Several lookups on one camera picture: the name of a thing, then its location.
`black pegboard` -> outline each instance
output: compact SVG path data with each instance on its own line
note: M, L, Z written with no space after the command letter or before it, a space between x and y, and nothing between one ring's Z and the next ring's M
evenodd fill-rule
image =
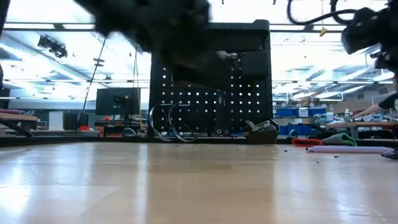
M264 40L261 50L270 52L269 37ZM259 123L264 118L272 117L272 83L271 83L271 57L264 62L270 72L266 80L244 83L241 72L241 61L236 60L236 65L231 67L228 78L229 91L224 92L225 107L218 118L227 119L232 133L245 131L245 120ZM197 88L190 85L175 86L172 83L172 74L159 61L152 56L150 99L149 106L156 104L175 104L183 106L173 112L173 122L183 122L197 133L213 133L216 125L216 109L219 98L217 90ZM154 111L154 126L158 131L170 131L166 118L169 106L158 107ZM187 132L184 125L176 124L177 130Z

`blue bin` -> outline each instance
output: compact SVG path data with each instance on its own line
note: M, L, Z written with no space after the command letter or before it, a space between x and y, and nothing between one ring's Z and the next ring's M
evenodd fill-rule
M288 135L286 126L279 126L279 134L280 135Z
M311 131L312 131L311 126L309 126L309 125L304 125L304 126L303 126L303 135L307 135L307 134L309 134Z
M291 130L296 130L297 135L303 135L303 126L302 125L287 126L287 134L289 134L291 132Z
M294 116L293 109L277 109L276 111L277 116Z
M326 109L320 108L320 109L310 109L310 111L308 112L309 116L314 116L316 114L325 114L326 113Z

